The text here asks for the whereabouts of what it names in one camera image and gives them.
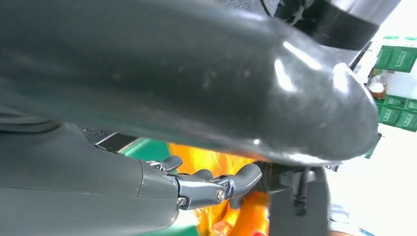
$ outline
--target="screw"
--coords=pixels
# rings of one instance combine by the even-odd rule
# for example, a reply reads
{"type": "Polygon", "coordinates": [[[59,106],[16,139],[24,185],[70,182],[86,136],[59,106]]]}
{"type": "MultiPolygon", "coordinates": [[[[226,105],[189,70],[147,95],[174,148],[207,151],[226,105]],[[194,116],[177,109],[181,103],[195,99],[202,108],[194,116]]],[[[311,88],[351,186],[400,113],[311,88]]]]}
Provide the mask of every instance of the screw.
{"type": "Polygon", "coordinates": [[[186,198],[178,198],[177,205],[180,206],[180,207],[187,205],[187,199],[186,198]]]}
{"type": "Polygon", "coordinates": [[[216,201],[217,203],[222,203],[224,201],[225,195],[222,189],[219,189],[216,193],[216,201]]]}

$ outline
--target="orange object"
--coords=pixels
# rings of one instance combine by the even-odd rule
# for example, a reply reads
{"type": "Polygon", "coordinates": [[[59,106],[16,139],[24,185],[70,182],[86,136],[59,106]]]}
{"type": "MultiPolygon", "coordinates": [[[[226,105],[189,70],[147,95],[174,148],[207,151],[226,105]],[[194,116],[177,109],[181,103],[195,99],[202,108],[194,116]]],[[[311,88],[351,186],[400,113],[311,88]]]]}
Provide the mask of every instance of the orange object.
{"type": "Polygon", "coordinates": [[[217,222],[213,226],[210,236],[228,236],[236,224],[239,213],[239,209],[232,209],[230,208],[230,205],[228,205],[226,215],[222,221],[217,222]]]}
{"type": "MultiPolygon", "coordinates": [[[[193,174],[201,169],[210,170],[213,176],[236,174],[244,165],[254,162],[253,159],[237,155],[205,150],[196,147],[169,143],[168,147],[172,155],[181,157],[183,164],[178,168],[179,173],[193,174]]],[[[199,220],[197,231],[201,236],[209,236],[214,225],[224,219],[229,201],[217,206],[209,206],[194,210],[199,220]]]]}
{"type": "Polygon", "coordinates": [[[269,196],[253,192],[245,198],[230,236],[262,236],[269,231],[269,196]]]}

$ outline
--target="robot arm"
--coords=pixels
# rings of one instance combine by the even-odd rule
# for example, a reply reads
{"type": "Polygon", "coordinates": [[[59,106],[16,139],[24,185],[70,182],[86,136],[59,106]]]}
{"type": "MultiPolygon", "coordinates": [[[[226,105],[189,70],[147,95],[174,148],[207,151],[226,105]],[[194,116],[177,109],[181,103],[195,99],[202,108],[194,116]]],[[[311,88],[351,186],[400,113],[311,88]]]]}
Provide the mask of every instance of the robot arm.
{"type": "Polygon", "coordinates": [[[88,144],[72,124],[1,133],[0,235],[132,236],[170,226],[179,209],[247,193],[256,165],[235,176],[171,174],[178,157],[146,163],[88,144]]]}

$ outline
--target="gray plastic casing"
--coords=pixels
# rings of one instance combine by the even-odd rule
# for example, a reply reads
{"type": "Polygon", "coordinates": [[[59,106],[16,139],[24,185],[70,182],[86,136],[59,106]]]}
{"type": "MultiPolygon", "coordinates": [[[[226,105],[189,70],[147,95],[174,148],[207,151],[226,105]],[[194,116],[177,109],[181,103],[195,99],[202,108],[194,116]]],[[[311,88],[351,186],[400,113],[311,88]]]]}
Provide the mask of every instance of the gray plastic casing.
{"type": "Polygon", "coordinates": [[[0,133],[0,236],[133,236],[169,227],[177,188],[78,128],[0,133]]]}

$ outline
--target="green box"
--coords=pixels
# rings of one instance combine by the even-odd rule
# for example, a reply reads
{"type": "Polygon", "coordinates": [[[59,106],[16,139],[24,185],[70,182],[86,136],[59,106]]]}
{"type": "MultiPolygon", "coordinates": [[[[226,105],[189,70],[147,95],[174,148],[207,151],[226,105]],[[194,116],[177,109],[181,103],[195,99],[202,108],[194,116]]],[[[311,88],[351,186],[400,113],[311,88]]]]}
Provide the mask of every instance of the green box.
{"type": "Polygon", "coordinates": [[[394,46],[382,46],[378,54],[377,62],[375,63],[375,68],[378,69],[388,69],[389,64],[392,61],[394,56],[394,46]]]}
{"type": "Polygon", "coordinates": [[[384,105],[398,109],[404,109],[406,102],[407,99],[405,97],[387,95],[384,100],[384,105]]]}
{"type": "Polygon", "coordinates": [[[417,48],[395,47],[388,70],[409,73],[417,59],[417,48]]]}
{"type": "Polygon", "coordinates": [[[382,106],[378,121],[382,124],[396,126],[396,124],[401,119],[401,114],[402,110],[400,109],[389,106],[382,106]]]}
{"type": "Polygon", "coordinates": [[[405,109],[408,111],[417,112],[417,100],[407,98],[405,109]]]}
{"type": "Polygon", "coordinates": [[[399,122],[396,124],[396,127],[413,131],[417,131],[417,113],[413,113],[410,111],[403,111],[401,113],[401,118],[399,122]]]}
{"type": "Polygon", "coordinates": [[[417,48],[382,46],[375,68],[409,73],[417,59],[417,48]]]}

